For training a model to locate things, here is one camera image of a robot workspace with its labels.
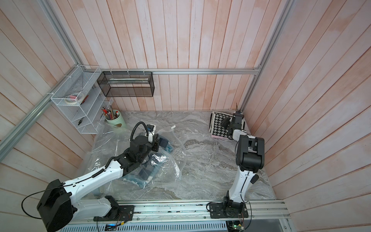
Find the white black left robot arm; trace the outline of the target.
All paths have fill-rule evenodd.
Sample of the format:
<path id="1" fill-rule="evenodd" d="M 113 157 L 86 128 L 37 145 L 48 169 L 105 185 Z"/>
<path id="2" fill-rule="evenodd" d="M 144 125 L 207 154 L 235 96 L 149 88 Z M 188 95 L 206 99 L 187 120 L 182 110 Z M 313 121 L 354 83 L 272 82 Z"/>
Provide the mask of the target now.
<path id="1" fill-rule="evenodd" d="M 103 167 L 65 182 L 58 179 L 50 182 L 37 205 L 46 230 L 56 232 L 75 219 L 119 220 L 123 216 L 121 206 L 112 196 L 95 200 L 82 198 L 104 184 L 130 174 L 159 147 L 158 134 L 152 138 L 139 135 L 130 139 L 128 149 L 119 156 L 111 157 Z"/>

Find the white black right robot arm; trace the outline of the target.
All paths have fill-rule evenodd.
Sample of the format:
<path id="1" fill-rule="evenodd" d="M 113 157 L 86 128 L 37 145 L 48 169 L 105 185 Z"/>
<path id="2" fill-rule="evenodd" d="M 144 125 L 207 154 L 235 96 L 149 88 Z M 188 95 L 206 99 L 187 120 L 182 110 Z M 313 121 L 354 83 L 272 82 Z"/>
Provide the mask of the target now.
<path id="1" fill-rule="evenodd" d="M 264 167 L 265 140 L 251 135 L 244 130 L 243 114 L 233 113 L 232 117 L 222 121 L 222 127 L 227 130 L 227 136 L 237 142 L 235 161 L 238 167 L 236 178 L 223 200 L 225 212 L 236 209 L 241 214 L 245 207 L 245 194 L 258 179 L 258 171 Z"/>

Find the pink blanket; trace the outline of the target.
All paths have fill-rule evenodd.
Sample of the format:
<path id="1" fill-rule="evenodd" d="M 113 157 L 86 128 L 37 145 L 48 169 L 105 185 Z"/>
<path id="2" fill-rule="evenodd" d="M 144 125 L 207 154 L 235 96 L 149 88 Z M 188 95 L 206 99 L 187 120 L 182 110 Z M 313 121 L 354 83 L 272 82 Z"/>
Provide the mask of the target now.
<path id="1" fill-rule="evenodd" d="M 215 138 L 215 139 L 229 140 L 228 137 L 223 137 L 223 136 L 212 135 L 211 137 L 212 137 L 212 138 Z"/>

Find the clear plastic vacuum bag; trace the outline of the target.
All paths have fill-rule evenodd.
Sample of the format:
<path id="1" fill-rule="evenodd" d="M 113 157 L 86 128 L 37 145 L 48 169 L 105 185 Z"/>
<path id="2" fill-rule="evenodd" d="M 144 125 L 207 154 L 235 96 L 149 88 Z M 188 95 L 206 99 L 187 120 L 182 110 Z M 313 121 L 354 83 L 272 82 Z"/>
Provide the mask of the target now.
<path id="1" fill-rule="evenodd" d="M 116 200 L 138 199 L 139 192 L 174 185 L 182 179 L 186 164 L 184 144 L 173 130 L 156 130 L 138 122 L 132 130 L 101 123 L 85 173 L 98 172 L 104 180 L 83 195 L 84 200 L 113 196 Z"/>

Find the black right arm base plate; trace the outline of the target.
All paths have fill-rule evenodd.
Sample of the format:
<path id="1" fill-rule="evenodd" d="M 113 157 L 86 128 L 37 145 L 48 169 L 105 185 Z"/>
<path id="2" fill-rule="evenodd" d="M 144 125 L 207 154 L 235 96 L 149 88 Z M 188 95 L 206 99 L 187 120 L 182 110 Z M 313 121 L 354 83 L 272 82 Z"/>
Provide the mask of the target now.
<path id="1" fill-rule="evenodd" d="M 210 202 L 206 205 L 206 209 L 213 219 L 249 218 L 249 210 L 244 203 L 232 203 L 230 206 L 224 203 Z"/>

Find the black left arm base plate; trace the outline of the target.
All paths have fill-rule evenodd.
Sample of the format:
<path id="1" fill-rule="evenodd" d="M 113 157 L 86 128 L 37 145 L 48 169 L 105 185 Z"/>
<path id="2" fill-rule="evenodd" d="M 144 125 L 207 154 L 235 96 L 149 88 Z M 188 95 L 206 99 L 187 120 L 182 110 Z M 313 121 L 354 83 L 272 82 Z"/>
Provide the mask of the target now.
<path id="1" fill-rule="evenodd" d="M 132 221 L 134 209 L 134 205 L 114 206 L 107 215 L 94 217 L 93 221 Z"/>

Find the black white houndstooth blanket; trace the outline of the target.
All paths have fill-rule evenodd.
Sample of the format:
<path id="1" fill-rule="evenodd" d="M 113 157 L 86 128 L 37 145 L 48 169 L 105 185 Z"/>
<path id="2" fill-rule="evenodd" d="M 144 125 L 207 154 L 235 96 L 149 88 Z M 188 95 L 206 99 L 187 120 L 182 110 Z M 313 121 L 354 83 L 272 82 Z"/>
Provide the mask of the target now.
<path id="1" fill-rule="evenodd" d="M 226 117 L 231 117 L 233 114 L 225 112 L 213 111 L 210 115 L 209 132 L 211 135 L 227 137 L 227 131 L 221 127 L 221 122 Z M 243 118 L 244 130 L 246 121 Z"/>

